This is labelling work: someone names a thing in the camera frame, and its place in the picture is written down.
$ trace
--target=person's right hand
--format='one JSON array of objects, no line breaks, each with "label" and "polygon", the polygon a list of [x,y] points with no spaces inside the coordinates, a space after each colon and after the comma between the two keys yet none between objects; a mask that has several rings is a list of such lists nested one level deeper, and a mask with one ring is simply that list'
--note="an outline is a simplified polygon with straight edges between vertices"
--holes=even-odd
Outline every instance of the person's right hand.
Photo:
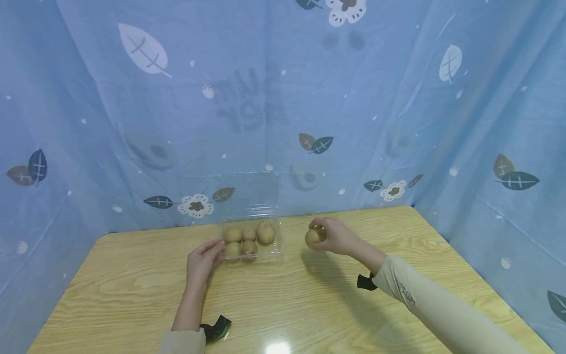
[{"label": "person's right hand", "polygon": [[322,227],[326,231],[326,240],[312,246],[316,251],[329,251],[354,257],[365,242],[343,222],[332,217],[317,217],[308,228]]},{"label": "person's right hand", "polygon": [[349,255],[373,274],[377,274],[385,262],[387,257],[385,252],[363,241],[339,220],[332,217],[317,217],[308,226],[310,229],[313,227],[322,227],[326,231],[326,240],[313,244],[314,250]]}]

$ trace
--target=wooden table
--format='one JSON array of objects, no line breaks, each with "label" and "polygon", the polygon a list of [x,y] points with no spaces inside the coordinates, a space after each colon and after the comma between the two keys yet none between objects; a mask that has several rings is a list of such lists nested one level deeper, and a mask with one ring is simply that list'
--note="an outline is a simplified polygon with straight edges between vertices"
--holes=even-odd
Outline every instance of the wooden table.
[{"label": "wooden table", "polygon": [[[481,310],[532,353],[552,353],[535,332],[412,208],[332,214],[362,238],[411,263]],[[447,353],[406,308],[356,288],[356,261],[309,250],[312,216],[282,219],[279,262],[221,266],[203,322],[233,321],[214,353]],[[155,353],[173,322],[186,256],[216,225],[109,234],[99,239],[30,353]]]}]

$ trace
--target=plastic container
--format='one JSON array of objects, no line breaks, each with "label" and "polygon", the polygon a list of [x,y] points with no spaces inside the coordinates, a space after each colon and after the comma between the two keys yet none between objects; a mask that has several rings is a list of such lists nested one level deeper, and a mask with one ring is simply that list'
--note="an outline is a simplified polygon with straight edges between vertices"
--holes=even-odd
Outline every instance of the plastic container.
[{"label": "plastic container", "polygon": [[275,239],[270,244],[254,241],[257,254],[228,257],[228,263],[246,263],[245,261],[270,261],[278,259],[285,249],[284,235],[281,232],[281,220],[277,217],[279,208],[279,178],[272,172],[239,173],[223,176],[220,188],[234,188],[233,196],[219,204],[222,222],[218,226],[218,237],[224,239],[229,227],[240,231],[249,227],[254,230],[260,222],[266,221],[275,230]]}]

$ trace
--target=black clip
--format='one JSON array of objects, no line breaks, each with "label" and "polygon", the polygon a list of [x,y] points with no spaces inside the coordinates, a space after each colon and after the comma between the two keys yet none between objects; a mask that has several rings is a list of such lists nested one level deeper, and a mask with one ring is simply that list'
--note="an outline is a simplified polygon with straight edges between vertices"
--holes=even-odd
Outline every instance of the black clip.
[{"label": "black clip", "polygon": [[207,342],[214,342],[228,333],[228,329],[230,329],[231,324],[232,321],[220,315],[214,326],[201,323],[200,328],[204,330],[204,336],[207,338]]},{"label": "black clip", "polygon": [[374,282],[371,281],[371,279],[374,276],[375,275],[373,273],[370,273],[370,277],[366,278],[365,276],[359,274],[358,275],[358,289],[365,289],[365,290],[369,290],[369,291],[376,290],[377,286],[375,286]]}]

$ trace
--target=blue fabric backdrop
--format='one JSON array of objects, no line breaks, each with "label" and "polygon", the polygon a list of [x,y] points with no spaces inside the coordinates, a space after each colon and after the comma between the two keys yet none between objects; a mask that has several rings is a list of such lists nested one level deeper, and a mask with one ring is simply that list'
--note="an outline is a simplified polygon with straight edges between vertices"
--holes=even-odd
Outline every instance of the blue fabric backdrop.
[{"label": "blue fabric backdrop", "polygon": [[566,352],[565,14],[0,0],[2,352],[103,234],[399,204]]}]

